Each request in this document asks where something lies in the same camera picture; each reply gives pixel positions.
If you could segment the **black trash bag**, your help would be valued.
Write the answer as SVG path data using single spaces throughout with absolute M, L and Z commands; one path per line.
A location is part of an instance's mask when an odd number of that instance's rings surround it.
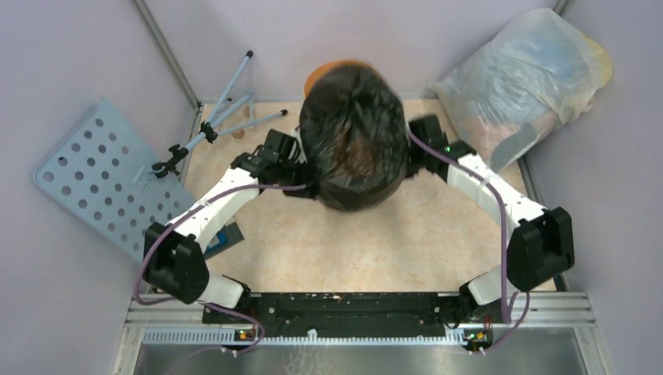
M 299 133 L 317 198 L 329 209 L 372 208 L 405 179 L 403 103 L 377 72 L 341 66 L 324 75 L 303 101 Z

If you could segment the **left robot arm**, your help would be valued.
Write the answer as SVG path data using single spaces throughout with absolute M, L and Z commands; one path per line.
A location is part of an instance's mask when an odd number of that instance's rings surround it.
M 152 223 L 144 236 L 143 281 L 187 305 L 236 308 L 249 289 L 229 277 L 212 275 L 206 248 L 233 215 L 263 191 L 309 192 L 302 151 L 298 131 L 271 129 L 263 144 L 238 155 L 193 206 L 165 224 Z

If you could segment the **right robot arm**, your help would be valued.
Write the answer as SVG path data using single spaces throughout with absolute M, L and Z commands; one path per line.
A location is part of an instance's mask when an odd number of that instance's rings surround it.
M 409 168 L 425 169 L 465 193 L 500 227 L 500 264 L 461 287 L 472 307 L 529 292 L 575 264 L 572 218 L 507 183 L 463 141 L 450 142 L 435 115 L 408 123 Z

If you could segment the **large translucent trash bag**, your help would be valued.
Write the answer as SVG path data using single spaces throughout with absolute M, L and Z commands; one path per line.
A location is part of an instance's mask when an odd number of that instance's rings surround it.
M 516 16 L 429 87 L 460 138 L 499 172 L 588 112 L 612 74 L 604 47 L 539 8 Z

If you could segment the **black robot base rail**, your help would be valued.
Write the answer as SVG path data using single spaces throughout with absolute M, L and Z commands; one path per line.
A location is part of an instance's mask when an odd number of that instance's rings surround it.
M 477 305 L 458 292 L 251 292 L 232 316 L 206 307 L 204 324 L 256 320 L 268 338 L 433 338 L 463 323 L 502 323 L 501 303 Z

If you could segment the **orange plastic trash bin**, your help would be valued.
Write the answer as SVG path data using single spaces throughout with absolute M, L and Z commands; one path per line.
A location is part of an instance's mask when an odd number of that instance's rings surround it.
M 375 68 L 367 62 L 361 61 L 361 60 L 356 60 L 356 59 L 340 59 L 340 60 L 335 60 L 331 62 L 327 62 L 316 69 L 314 69 L 306 78 L 304 86 L 303 86 L 303 96 L 306 98 L 313 86 L 327 73 L 332 71 L 333 69 L 339 68 L 341 66 L 360 66 L 363 68 L 367 68 L 374 73 L 376 73 Z

